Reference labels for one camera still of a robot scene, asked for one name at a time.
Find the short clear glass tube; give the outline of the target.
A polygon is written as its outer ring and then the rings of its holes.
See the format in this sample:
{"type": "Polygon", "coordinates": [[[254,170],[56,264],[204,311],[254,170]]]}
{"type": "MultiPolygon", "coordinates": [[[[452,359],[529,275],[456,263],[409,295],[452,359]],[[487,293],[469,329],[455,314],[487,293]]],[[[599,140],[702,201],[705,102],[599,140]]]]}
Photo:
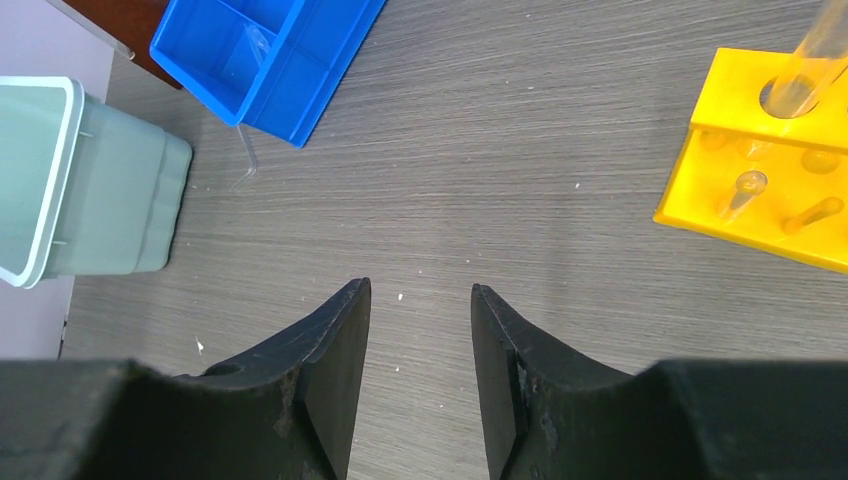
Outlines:
{"type": "Polygon", "coordinates": [[[768,187],[768,177],[759,170],[741,173],[716,203],[717,217],[725,223],[736,220],[768,187]]]}

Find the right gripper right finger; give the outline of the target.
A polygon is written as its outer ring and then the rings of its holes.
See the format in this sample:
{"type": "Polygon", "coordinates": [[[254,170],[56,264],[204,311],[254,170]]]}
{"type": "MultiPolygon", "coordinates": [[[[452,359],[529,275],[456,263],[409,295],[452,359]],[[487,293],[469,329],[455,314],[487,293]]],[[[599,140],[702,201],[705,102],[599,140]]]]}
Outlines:
{"type": "Polygon", "coordinates": [[[596,361],[517,312],[471,292],[484,446],[492,479],[645,479],[655,450],[633,376],[596,361]]]}

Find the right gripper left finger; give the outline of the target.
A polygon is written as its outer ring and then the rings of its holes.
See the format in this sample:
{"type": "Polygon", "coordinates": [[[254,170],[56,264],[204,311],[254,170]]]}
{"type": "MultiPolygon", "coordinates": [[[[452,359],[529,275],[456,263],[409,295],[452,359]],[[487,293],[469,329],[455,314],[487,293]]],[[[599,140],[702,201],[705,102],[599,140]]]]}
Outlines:
{"type": "Polygon", "coordinates": [[[199,376],[180,375],[179,478],[344,479],[367,349],[371,285],[354,279],[307,317],[199,376]]]}

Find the glass test tube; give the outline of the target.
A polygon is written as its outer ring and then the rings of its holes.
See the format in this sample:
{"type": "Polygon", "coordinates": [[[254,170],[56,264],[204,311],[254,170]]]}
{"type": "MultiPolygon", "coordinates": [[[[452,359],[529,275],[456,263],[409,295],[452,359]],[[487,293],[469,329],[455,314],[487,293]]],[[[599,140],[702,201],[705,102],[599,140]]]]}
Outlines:
{"type": "Polygon", "coordinates": [[[777,74],[765,100],[770,115],[810,112],[847,69],[847,2],[825,1],[809,32],[777,74]]]}

